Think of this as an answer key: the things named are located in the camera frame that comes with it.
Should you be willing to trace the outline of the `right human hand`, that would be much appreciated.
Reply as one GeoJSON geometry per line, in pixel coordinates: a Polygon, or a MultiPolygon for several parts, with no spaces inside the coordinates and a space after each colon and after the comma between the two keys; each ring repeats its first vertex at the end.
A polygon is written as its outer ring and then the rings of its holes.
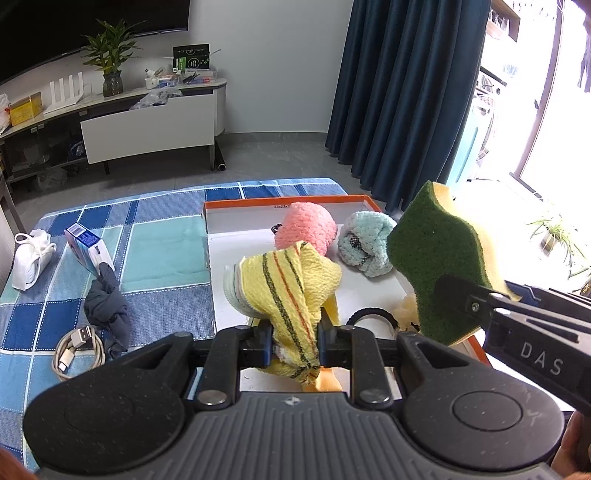
{"type": "Polygon", "coordinates": [[[591,479],[590,470],[584,467],[584,463],[579,461],[577,456],[585,431],[584,416],[575,411],[570,417],[560,447],[551,464],[551,468],[564,479],[591,479]]]}

